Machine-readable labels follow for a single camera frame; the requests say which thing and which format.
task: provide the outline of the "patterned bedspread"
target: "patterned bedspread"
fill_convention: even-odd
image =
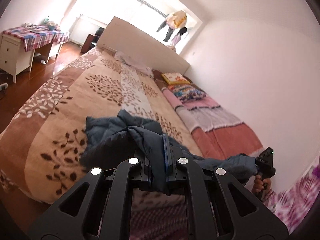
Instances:
[[[49,79],[0,135],[1,184],[53,203],[85,175],[87,116],[132,115],[160,122],[163,130],[201,155],[190,132],[154,80],[97,48]]]

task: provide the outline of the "colorful pillow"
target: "colorful pillow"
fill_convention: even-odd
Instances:
[[[168,89],[182,102],[200,100],[206,96],[202,92],[191,85],[168,86]]]
[[[168,85],[190,84],[190,82],[186,80],[180,73],[164,73],[161,74],[161,76],[168,83]]]

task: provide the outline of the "black pants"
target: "black pants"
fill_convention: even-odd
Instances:
[[[163,23],[160,24],[157,32],[159,32],[161,29],[163,29],[163,28],[166,27],[166,26],[167,26],[167,22],[164,21]],[[174,32],[174,29],[171,29],[171,28],[169,27],[169,30],[168,30],[168,32],[167,32],[167,34],[166,34],[166,37],[164,38],[163,41],[168,42],[173,32]]]

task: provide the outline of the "human hand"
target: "human hand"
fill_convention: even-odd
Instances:
[[[267,188],[266,188],[266,191],[265,193],[267,194],[270,189],[271,189],[271,179],[264,179],[263,181],[261,180],[261,176],[260,175],[257,175],[255,180],[254,180],[254,185],[253,185],[253,188],[252,188],[252,193],[255,194],[255,193],[259,193],[260,191],[262,191],[264,189],[264,186],[263,184],[266,183],[267,184]]]

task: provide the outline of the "wooden floor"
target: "wooden floor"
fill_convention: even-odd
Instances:
[[[7,82],[5,97],[0,100],[0,133],[10,123],[20,107],[55,73],[62,70],[68,63],[81,55],[80,48],[73,43],[65,43],[57,60],[49,59],[47,65],[41,64],[41,56],[35,57],[31,72],[23,72],[17,76],[17,82],[12,82],[12,76],[0,75],[0,84]],[[39,203],[28,198],[20,190],[5,193],[0,186],[0,200],[16,225],[26,232],[30,224],[40,216],[48,204]]]
[[[47,65],[41,64],[42,57],[35,57],[31,72],[25,71],[17,75],[14,84],[12,76],[0,74],[0,84],[8,83],[5,96],[0,92],[0,133],[8,126],[20,107],[55,73],[62,70],[68,63],[78,58],[81,48],[73,43],[65,43],[57,60],[51,57]]]

